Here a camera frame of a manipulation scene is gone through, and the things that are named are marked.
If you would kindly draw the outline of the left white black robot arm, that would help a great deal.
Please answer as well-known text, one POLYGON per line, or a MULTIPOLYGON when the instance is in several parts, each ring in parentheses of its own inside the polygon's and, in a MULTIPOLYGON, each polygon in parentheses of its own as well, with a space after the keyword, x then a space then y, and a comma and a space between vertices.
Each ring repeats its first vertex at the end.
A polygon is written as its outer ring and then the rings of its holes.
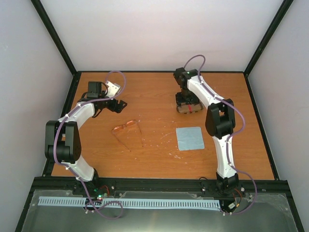
POLYGON ((92 195, 99 192, 100 182, 96 180, 95 168, 81 154, 79 129, 105 108, 120 113, 127 106, 126 102, 115 98, 121 92, 120 85, 110 81, 89 82, 88 91, 82 94, 76 106, 60 119, 48 121, 45 126, 45 156, 71 171, 77 180, 84 181, 84 190, 92 195))

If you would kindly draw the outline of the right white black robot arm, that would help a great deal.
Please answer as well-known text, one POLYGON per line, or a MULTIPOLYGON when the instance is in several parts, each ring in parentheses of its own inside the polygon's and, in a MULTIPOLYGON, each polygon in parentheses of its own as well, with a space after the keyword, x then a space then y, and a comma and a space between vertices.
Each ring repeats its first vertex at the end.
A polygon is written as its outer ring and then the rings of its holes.
POLYGON ((239 183, 231 137, 236 126, 234 103, 218 95, 197 70, 177 68, 173 77, 181 88, 175 95, 178 113, 189 114, 207 109, 205 127, 213 138, 218 162, 216 188, 220 194, 227 194, 239 183))

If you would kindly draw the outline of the brown plaid glasses case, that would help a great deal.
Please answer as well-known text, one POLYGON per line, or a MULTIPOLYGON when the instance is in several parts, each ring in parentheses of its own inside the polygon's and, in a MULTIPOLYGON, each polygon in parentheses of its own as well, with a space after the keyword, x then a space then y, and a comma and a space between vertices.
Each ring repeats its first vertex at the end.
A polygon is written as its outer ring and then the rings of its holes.
POLYGON ((180 114, 192 114, 203 110, 202 103, 193 103, 193 104, 186 104, 186 103, 177 103, 176 110, 180 114))

